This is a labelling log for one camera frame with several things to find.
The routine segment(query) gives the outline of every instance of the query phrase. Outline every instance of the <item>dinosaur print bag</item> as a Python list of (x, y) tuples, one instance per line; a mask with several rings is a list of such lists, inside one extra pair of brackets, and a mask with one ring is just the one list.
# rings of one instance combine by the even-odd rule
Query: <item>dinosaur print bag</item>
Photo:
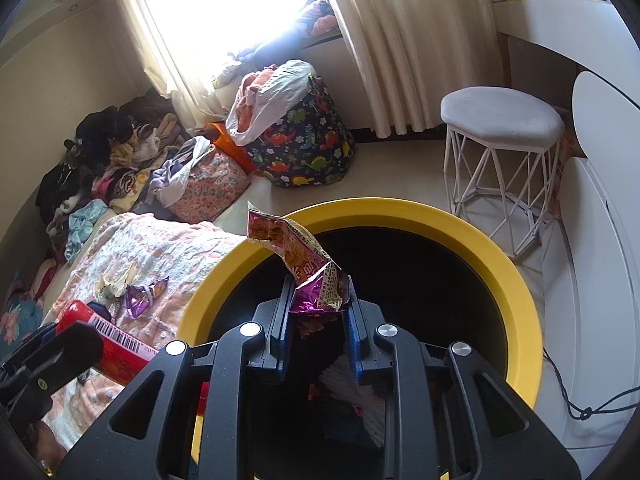
[(355, 142), (322, 78), (309, 76), (306, 96), (244, 148), (274, 186), (318, 186), (342, 180)]

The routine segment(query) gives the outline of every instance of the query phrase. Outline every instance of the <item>yellow bin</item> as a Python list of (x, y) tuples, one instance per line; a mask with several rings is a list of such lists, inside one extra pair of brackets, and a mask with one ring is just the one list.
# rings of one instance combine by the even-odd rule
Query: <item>yellow bin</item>
[[(440, 209), (393, 198), (337, 200), (289, 217), (318, 237), (358, 297), (379, 304), (388, 322), (432, 344), (466, 340), (533, 407), (542, 373), (538, 314), (519, 272), (486, 235)], [(250, 320), (252, 308), (280, 294), (286, 270), (277, 260), (240, 243), (198, 288), (178, 336), (193, 346)]]

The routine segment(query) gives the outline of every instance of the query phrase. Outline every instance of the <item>white metal stool legs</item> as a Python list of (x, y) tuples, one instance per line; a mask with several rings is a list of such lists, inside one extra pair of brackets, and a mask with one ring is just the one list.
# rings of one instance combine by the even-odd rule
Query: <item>white metal stool legs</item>
[[(484, 152), (482, 152), (476, 168), (472, 171), (464, 153), (466, 140), (467, 136), (463, 133), (457, 132), (451, 127), (447, 128), (444, 174), (447, 201), (449, 202), (450, 211), (452, 214), (460, 216), (468, 221), (469, 218), (465, 204), (470, 200), (482, 195), (500, 198), (502, 200), (503, 218), (498, 226), (488, 236), (489, 238), (494, 238), (496, 233), (505, 227), (506, 224), (509, 230), (510, 244), (508, 250), (505, 252), (511, 258), (517, 258), (536, 240), (540, 225), (542, 224), (542, 221), (549, 209), (551, 193), (556, 172), (558, 170), (559, 142), (555, 144), (554, 148), (547, 152), (522, 152), (524, 157), (518, 169), (505, 184), (502, 167), (498, 160), (496, 149), (485, 146)], [(451, 158), (453, 159), (455, 170), (455, 179), (452, 187), (450, 186), (449, 179), (447, 177), (449, 160)], [(494, 162), (495, 173), (498, 179), (497, 188), (480, 186), (489, 158)], [(531, 180), (539, 167), (542, 167), (542, 188), (535, 196), (532, 196)], [(513, 187), (517, 176), (525, 168), (527, 176), (523, 186), (516, 195), (512, 193), (510, 189)], [(464, 186), (464, 181), (466, 182), (464, 174), (468, 175), (468, 183), (466, 186)], [(524, 211), (528, 221), (529, 230), (521, 240), (516, 242), (513, 233), (512, 219), (518, 208)]]

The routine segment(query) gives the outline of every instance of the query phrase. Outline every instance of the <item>white stool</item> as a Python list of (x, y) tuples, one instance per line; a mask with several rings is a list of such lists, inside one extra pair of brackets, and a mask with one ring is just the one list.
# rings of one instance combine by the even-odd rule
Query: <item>white stool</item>
[[(489, 234), (489, 238), (493, 238), (507, 224), (511, 237), (511, 252), (505, 252), (511, 258), (517, 258), (536, 240), (540, 224), (549, 207), (558, 168), (559, 140), (564, 132), (564, 123), (560, 115), (550, 105), (529, 94), (511, 88), (487, 86), (464, 88), (445, 96), (440, 105), (440, 115), (447, 124), (444, 177), (451, 213), (456, 216), (464, 214), (468, 220), (466, 202), (479, 195), (500, 196), (504, 219)], [(485, 148), (473, 171), (465, 157), (467, 139), (472, 139)], [(525, 153), (520, 166), (506, 185), (495, 150)], [(498, 177), (498, 189), (479, 186), (490, 155)], [(447, 179), (450, 158), (453, 159), (456, 170), (453, 190), (449, 189)], [(543, 185), (540, 192), (532, 197), (531, 177), (540, 164)], [(516, 195), (509, 189), (524, 167), (527, 168), (527, 178)], [(461, 172), (465, 170), (470, 181), (463, 190)], [(529, 231), (518, 243), (513, 239), (511, 225), (511, 217), (517, 207), (521, 208), (529, 219)]]

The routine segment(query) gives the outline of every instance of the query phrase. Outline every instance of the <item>sunlight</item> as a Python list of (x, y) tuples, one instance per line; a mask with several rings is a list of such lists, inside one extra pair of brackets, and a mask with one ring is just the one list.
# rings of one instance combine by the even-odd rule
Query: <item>sunlight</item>
[(203, 78), (238, 52), (276, 37), (306, 0), (147, 0), (171, 48), (188, 52)]

